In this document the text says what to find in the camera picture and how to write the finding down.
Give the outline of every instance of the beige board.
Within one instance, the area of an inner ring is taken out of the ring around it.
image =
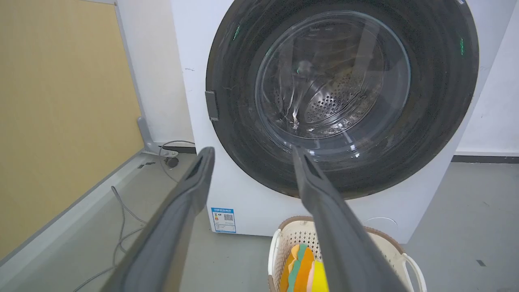
[[[143,147],[115,7],[0,1],[0,258]]]

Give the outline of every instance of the laundry basket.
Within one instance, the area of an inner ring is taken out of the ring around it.
[[[380,248],[404,286],[409,291],[414,291],[406,268],[406,262],[408,262],[416,274],[419,291],[426,292],[425,279],[420,267],[404,252],[402,247],[385,233],[368,227],[366,227],[366,231]],[[322,261],[316,228],[311,217],[299,216],[287,219],[274,233],[268,255],[268,285],[271,292],[279,292],[279,282],[286,259],[292,247],[297,244],[308,245],[313,251],[315,259]]]

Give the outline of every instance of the round black door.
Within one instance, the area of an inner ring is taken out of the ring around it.
[[[478,61],[463,0],[235,0],[209,56],[208,110],[227,153],[263,185],[298,196],[295,144],[354,198],[440,152]]]

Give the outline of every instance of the black baseboard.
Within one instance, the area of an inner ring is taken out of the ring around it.
[[[196,154],[196,148],[195,147],[164,146],[162,148],[164,148],[166,150],[170,150],[170,151],[177,151],[179,153]]]
[[[519,157],[514,156],[465,156],[454,155],[451,162],[466,162],[466,163],[519,163]]]

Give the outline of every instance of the front-loading washing machine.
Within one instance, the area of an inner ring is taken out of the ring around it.
[[[516,0],[172,0],[215,232],[272,236],[308,150],[358,218],[406,243],[482,91]]]

